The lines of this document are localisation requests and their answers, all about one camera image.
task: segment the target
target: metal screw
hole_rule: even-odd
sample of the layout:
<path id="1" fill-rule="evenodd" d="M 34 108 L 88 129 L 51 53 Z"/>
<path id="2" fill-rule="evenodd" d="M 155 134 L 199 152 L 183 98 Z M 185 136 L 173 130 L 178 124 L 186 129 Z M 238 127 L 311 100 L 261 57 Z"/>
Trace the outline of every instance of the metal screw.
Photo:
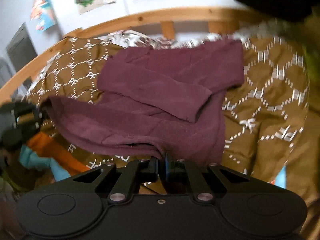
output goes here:
<path id="1" fill-rule="evenodd" d="M 123 201 L 125 199 L 125 195 L 122 193 L 113 193 L 109 197 L 112 201 L 118 202 Z"/>
<path id="2" fill-rule="evenodd" d="M 159 199 L 158 204 L 164 204 L 166 201 L 164 199 Z"/>
<path id="3" fill-rule="evenodd" d="M 213 199 L 213 195 L 210 193 L 200 193 L 197 198 L 201 201 L 210 201 Z"/>

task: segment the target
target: wooden bed frame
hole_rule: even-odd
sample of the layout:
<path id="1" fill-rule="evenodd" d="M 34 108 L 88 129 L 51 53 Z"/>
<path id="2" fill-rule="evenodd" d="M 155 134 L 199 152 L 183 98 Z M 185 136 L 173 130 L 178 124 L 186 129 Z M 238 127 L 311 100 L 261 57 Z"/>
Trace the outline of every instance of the wooden bed frame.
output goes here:
<path id="1" fill-rule="evenodd" d="M 210 33 L 228 34 L 239 29 L 240 22 L 256 24 L 267 19 L 267 16 L 252 10 L 222 7 L 170 8 L 121 17 L 84 30 L 79 28 L 66 34 L 63 40 L 47 49 L 18 71 L 0 89 L 0 105 L 5 101 L 10 101 L 10 95 L 27 78 L 31 78 L 33 81 L 41 69 L 47 65 L 47 61 L 61 50 L 68 37 L 98 37 L 117 30 L 127 30 L 131 27 L 160 23 L 163 36 L 174 39 L 173 22 L 207 21 Z"/>

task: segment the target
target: purple sweatshirt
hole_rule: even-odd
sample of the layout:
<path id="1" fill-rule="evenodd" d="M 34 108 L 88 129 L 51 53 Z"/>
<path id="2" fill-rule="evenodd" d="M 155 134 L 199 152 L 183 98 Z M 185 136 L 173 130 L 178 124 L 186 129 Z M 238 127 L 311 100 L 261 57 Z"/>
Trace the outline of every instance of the purple sweatshirt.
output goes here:
<path id="1" fill-rule="evenodd" d="M 42 107 L 58 132 L 87 151 L 158 158 L 167 152 L 205 165 L 221 161 L 224 95 L 243 82 L 240 41 L 128 48 L 106 61 L 98 104 L 53 96 Z"/>

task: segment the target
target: orange cloth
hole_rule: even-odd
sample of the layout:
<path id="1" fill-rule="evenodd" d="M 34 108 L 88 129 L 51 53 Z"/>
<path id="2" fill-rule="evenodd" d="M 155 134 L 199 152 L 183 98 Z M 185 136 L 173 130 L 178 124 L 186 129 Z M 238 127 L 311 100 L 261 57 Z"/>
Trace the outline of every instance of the orange cloth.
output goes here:
<path id="1" fill-rule="evenodd" d="M 26 145 L 36 152 L 39 157 L 54 158 L 71 176 L 89 170 L 87 166 L 77 161 L 60 144 L 43 132 L 33 136 Z"/>

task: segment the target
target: light blue cloth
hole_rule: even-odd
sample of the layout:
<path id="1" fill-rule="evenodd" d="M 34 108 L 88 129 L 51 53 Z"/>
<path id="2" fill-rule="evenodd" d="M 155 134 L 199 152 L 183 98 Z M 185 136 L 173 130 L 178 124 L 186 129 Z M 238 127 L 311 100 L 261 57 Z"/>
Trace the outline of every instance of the light blue cloth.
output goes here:
<path id="1" fill-rule="evenodd" d="M 281 188 L 285 188 L 286 181 L 287 181 L 286 177 L 287 177 L 286 168 L 285 166 L 283 166 L 279 174 L 276 176 L 275 185 Z"/>
<path id="2" fill-rule="evenodd" d="M 54 158 L 39 157 L 26 145 L 21 147 L 19 162 L 28 170 L 32 168 L 35 168 L 38 171 L 51 169 L 55 181 L 71 177 L 69 172 L 62 168 Z"/>

